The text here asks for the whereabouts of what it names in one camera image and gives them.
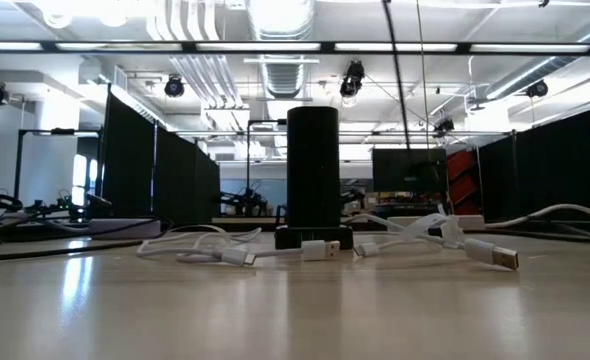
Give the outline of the black tower power strip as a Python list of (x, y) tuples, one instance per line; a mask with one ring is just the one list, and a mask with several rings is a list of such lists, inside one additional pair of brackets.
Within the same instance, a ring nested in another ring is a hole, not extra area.
[(286, 223), (275, 230), (275, 247), (299, 248), (313, 240), (354, 246), (353, 230), (341, 223), (339, 112), (301, 106), (287, 112)]

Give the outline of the black monitor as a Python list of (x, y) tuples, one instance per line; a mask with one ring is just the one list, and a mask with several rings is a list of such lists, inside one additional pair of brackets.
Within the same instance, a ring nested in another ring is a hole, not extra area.
[(444, 149), (373, 149), (374, 190), (376, 192), (445, 192), (446, 165), (447, 155)]

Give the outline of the LED light bar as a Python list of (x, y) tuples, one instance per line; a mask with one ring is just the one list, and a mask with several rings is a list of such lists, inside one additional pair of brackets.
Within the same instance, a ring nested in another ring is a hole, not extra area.
[(303, 41), (0, 41), (0, 54), (235, 54), (590, 57), (590, 43)]

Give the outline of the black curtain panel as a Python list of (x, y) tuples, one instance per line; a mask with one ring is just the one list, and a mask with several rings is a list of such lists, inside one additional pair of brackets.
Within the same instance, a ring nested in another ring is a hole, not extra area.
[(590, 208), (590, 110), (479, 148), (484, 218), (557, 205)]
[(101, 196), (117, 216), (209, 223), (220, 211), (220, 168), (196, 144), (146, 119), (110, 90)]

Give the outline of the red storage bin shelf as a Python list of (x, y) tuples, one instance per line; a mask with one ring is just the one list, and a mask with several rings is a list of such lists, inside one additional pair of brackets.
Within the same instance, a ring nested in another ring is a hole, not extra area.
[(476, 152), (463, 150), (447, 157), (448, 195), (456, 215), (481, 214), (481, 190)]

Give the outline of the lavender round power hub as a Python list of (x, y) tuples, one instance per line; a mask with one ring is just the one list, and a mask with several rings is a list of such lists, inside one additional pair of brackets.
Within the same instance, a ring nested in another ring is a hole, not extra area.
[(129, 240), (147, 239), (157, 236), (161, 231), (161, 221), (144, 218), (93, 219), (88, 224), (92, 239)]

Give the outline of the white power strip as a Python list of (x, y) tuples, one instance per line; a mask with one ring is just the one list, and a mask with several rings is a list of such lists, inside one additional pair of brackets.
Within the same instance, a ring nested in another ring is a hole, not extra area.
[[(462, 230), (483, 230), (484, 218), (481, 215), (457, 215), (458, 225)], [(395, 216), (388, 221), (401, 226), (408, 226), (419, 219), (419, 216)]]

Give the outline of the green electronics board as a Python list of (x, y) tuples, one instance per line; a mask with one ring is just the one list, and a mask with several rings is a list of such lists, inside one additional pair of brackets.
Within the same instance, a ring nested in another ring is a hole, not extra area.
[(75, 204), (71, 196), (65, 196), (50, 205), (46, 205), (42, 200), (35, 200), (33, 205), (24, 208), (24, 212), (43, 219), (55, 218), (55, 213), (61, 213), (62, 220), (88, 222), (92, 219), (112, 216), (113, 206), (111, 202), (101, 197), (87, 194), (81, 205)]

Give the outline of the black aluminium table frame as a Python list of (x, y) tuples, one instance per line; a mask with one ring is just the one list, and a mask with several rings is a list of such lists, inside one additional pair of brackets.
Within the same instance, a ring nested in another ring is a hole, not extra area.
[[(261, 228), (265, 232), (273, 232), (277, 225), (275, 224), (235, 224), (235, 223), (220, 223), (215, 224), (215, 227), (224, 229), (227, 232), (250, 232), (256, 228)], [(349, 224), (354, 232), (383, 232), (387, 229), (384, 225), (377, 225), (372, 222)], [(544, 232), (529, 232), (521, 230), (465, 230), (465, 234), (485, 234), (485, 235), (503, 235), (516, 236), (541, 240), (566, 241), (572, 243), (586, 243), (590, 244), (590, 236), (587, 235), (569, 235), (561, 233), (544, 233)]]

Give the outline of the silver ventilation duct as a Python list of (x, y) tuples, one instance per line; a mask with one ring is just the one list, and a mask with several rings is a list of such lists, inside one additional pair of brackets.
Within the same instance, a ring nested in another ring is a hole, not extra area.
[[(252, 36), (259, 41), (304, 41), (311, 37), (316, 0), (245, 0)], [(269, 97), (292, 99), (304, 87), (304, 64), (260, 65)]]

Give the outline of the black metal rack frame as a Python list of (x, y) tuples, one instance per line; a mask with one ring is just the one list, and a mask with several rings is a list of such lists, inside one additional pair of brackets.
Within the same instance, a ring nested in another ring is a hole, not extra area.
[(101, 180), (104, 129), (22, 129), (17, 131), (12, 197), (25, 205), (34, 200), (47, 203), (65, 194), (88, 190), (90, 165)]

